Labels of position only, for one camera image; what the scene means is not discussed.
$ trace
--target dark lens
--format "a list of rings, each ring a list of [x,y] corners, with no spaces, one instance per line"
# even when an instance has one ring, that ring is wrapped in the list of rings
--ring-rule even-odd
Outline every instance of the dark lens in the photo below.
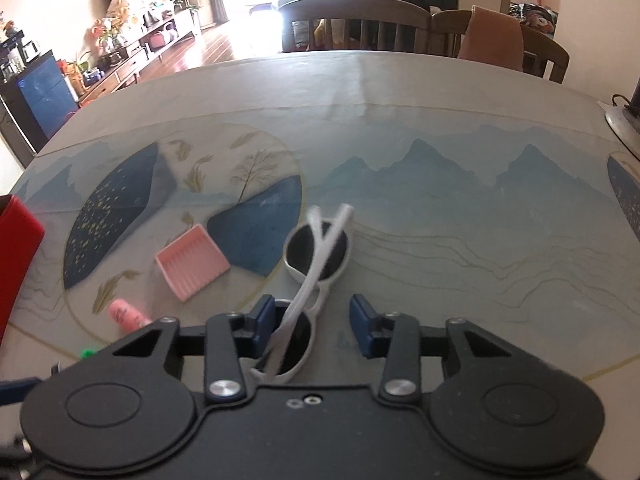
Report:
[[[276,323],[277,326],[280,326],[282,322],[282,316],[284,315],[285,308],[279,308],[276,311]],[[300,362],[302,356],[306,352],[306,347],[309,346],[309,340],[311,339],[311,323],[309,323],[309,318],[306,316],[304,312],[300,313],[300,317],[296,322],[296,327],[293,329],[293,334],[291,334],[291,339],[289,340],[289,346],[287,346],[287,351],[284,354],[284,359],[282,360],[282,364],[280,365],[280,370],[278,371],[278,375],[288,372],[295,365]],[[264,367],[267,364],[267,357],[269,354],[266,354],[258,361],[255,365],[256,370],[264,371]]]
[[[322,234],[331,227],[330,222],[322,222]],[[334,275],[338,267],[342,264],[344,256],[347,253],[347,235],[342,231],[338,236],[334,250],[329,255],[329,259],[320,274],[320,280],[326,280]],[[302,272],[306,276],[311,267],[311,260],[314,257],[314,237],[311,234],[311,227],[305,225],[297,230],[291,237],[287,251],[285,253],[287,263],[294,269]]]

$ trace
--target orange towel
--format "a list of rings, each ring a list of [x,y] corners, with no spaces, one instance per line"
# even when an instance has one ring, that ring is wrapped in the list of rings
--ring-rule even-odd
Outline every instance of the orange towel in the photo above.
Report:
[[[458,58],[522,72],[523,57],[520,22],[506,14],[473,6]]]

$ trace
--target sunglasses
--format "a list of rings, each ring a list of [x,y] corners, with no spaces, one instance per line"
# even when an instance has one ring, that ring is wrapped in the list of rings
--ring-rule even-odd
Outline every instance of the sunglasses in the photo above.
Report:
[[[312,206],[306,224],[290,232],[282,258],[289,274],[301,284],[293,300],[276,300],[279,322],[251,375],[259,383],[284,384],[305,365],[316,338],[316,319],[322,312],[331,286],[344,272],[351,255],[346,225],[353,207],[342,204],[334,219],[322,219],[320,208]],[[313,290],[314,304],[306,308]]]

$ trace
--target chair backrest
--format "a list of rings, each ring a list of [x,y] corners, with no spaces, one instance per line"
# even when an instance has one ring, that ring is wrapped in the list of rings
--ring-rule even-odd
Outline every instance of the chair backrest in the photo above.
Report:
[[[457,57],[460,42],[471,19],[470,10],[443,10],[431,18],[431,35],[429,54],[436,56]],[[524,72],[544,77],[546,64],[551,62],[553,68],[549,80],[562,83],[569,66],[569,54],[550,37],[520,25],[524,40],[525,59]]]
[[[413,4],[401,0],[295,0],[280,7],[282,15],[282,51],[295,52],[296,42],[293,22],[308,22],[309,50],[316,50],[314,35],[315,20],[324,20],[324,47],[334,48],[331,20],[345,20],[342,43],[351,48],[350,27],[347,20],[362,20],[360,25],[359,50],[367,50],[369,45],[368,22],[378,22],[378,50],[404,50],[403,29],[415,29],[413,52],[426,54],[431,22],[430,13]],[[386,24],[396,25],[393,45],[386,45]]]

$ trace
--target pink cylinder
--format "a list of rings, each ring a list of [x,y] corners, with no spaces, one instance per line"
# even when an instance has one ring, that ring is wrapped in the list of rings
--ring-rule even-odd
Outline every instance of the pink cylinder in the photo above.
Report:
[[[109,314],[122,329],[129,333],[147,326],[151,320],[144,314],[133,308],[124,300],[113,300],[109,306]]]

